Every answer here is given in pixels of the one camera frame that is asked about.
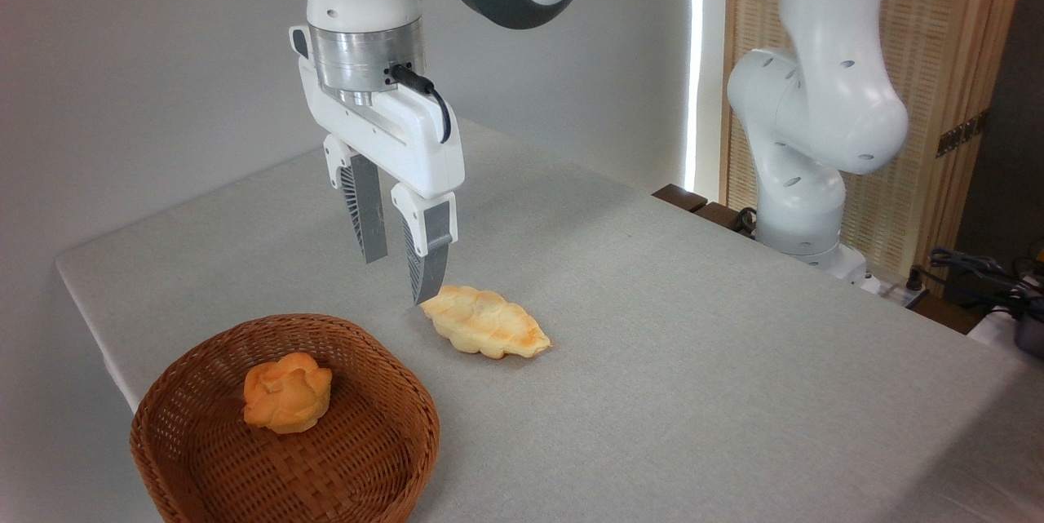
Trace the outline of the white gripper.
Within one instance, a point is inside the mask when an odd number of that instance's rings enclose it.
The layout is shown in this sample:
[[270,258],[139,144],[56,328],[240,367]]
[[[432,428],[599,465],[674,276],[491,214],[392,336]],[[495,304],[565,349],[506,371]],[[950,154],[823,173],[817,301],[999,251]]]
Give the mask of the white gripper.
[[402,218],[414,304],[436,296],[458,240],[451,191],[465,181],[465,159],[453,110],[394,76],[424,73],[422,26],[342,33],[304,24],[290,28],[290,43],[311,114],[331,133],[325,165],[365,262],[387,256],[380,167],[401,182],[392,203]]

